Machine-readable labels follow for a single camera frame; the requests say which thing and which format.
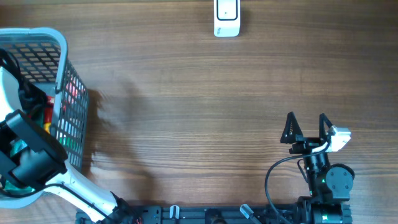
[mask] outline gray basket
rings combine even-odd
[[[55,97],[50,133],[81,170],[86,133],[88,90],[68,60],[68,44],[51,28],[0,29],[0,48],[14,54],[21,73],[46,94]]]

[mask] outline cable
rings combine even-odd
[[[300,172],[301,172],[301,175],[303,175],[303,178],[304,178],[305,182],[308,183],[308,180],[307,180],[307,177],[305,176],[304,170],[303,170],[303,168],[301,168],[301,166],[300,166],[300,161],[302,161],[302,160],[303,160],[303,159],[299,159],[299,160],[297,161],[297,166],[298,166],[298,169],[299,169]]]
[[[283,162],[286,162],[286,161],[289,161],[289,160],[292,160],[292,159],[299,159],[299,158],[306,158],[306,157],[310,157],[310,156],[316,156],[316,155],[319,155],[319,154],[321,154],[321,153],[324,153],[326,150],[328,150],[329,145],[330,145],[330,138],[328,138],[328,140],[327,140],[327,145],[326,145],[326,147],[325,147],[324,149],[322,149],[321,151],[319,151],[319,152],[311,153],[311,154],[307,154],[307,155],[290,156],[290,157],[287,157],[287,158],[285,158],[285,159],[279,160],[278,162],[274,163],[274,165],[272,165],[272,166],[269,168],[269,170],[268,170],[268,172],[267,172],[267,175],[266,175],[266,180],[265,180],[265,182],[264,182],[264,189],[266,190],[266,196],[267,196],[269,205],[270,205],[270,206],[272,207],[272,209],[275,211],[276,216],[277,216],[277,217],[279,216],[280,219],[282,219],[282,220],[285,222],[285,224],[292,224],[292,223],[291,223],[290,221],[288,221],[288,220],[278,211],[278,209],[276,209],[274,203],[272,203],[271,197],[269,196],[269,192],[268,192],[268,178],[269,178],[269,175],[271,174],[271,171],[272,171],[277,165],[279,165],[279,164],[281,164],[281,163],[283,163]]]
[[[66,187],[63,184],[48,184],[48,185],[42,187],[40,190],[34,190],[33,192],[30,192],[28,194],[23,194],[23,195],[10,194],[10,193],[4,191],[3,189],[1,189],[0,190],[0,194],[3,194],[4,196],[10,197],[10,198],[24,198],[24,197],[29,197],[29,196],[35,195],[35,194],[37,194],[37,193],[41,192],[42,190],[47,189],[49,187],[60,187],[63,190],[66,190],[67,192],[69,192],[73,196],[75,196],[77,199],[81,200],[83,203],[87,204],[89,207],[91,207],[92,209],[96,210],[99,214],[101,214],[105,218],[111,220],[113,223],[116,223],[115,220],[113,220],[111,217],[109,217],[107,214],[105,214],[103,211],[101,211],[99,208],[97,208],[94,204],[90,203],[89,201],[87,201],[86,199],[84,199],[83,197],[81,197],[76,192],[72,191],[71,189],[69,189],[68,187]]]

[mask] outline wooden surface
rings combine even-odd
[[[352,131],[332,163],[356,172],[355,223],[398,218],[398,4],[243,1],[237,38],[213,35],[212,2],[8,6],[3,27],[54,27],[90,89],[83,173],[131,203],[262,205],[264,176],[326,115]],[[295,162],[270,179],[275,202],[308,195]],[[73,223],[45,197],[1,223]]]

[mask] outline white plastic part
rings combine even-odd
[[[5,68],[0,67],[0,122],[6,119],[7,114],[17,109],[22,110],[18,88],[18,80]]]
[[[214,35],[236,37],[241,28],[241,1],[214,0]]]
[[[117,206],[116,199],[113,194],[105,189],[102,189],[81,175],[69,162],[65,161],[68,172],[65,174],[56,175],[49,180],[46,184],[64,184],[70,190],[74,191],[79,196],[83,197],[89,203],[94,204],[95,207],[100,209],[106,215],[113,212]],[[71,193],[63,190],[60,187],[49,187],[45,189],[46,192],[51,192],[58,195],[74,206],[82,209],[90,218],[91,221],[97,222],[103,220],[105,217],[94,210],[91,206],[82,202]]]
[[[348,128],[337,128],[334,125],[329,129],[328,135],[330,135],[330,145],[325,152],[337,152],[351,139],[351,131]],[[322,151],[327,144],[325,142],[322,146],[312,149],[312,152]]]

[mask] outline plastic basket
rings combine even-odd
[[[66,39],[51,28],[0,29],[0,48],[14,54],[23,76],[55,97],[50,133],[81,171],[89,96],[67,58]]]

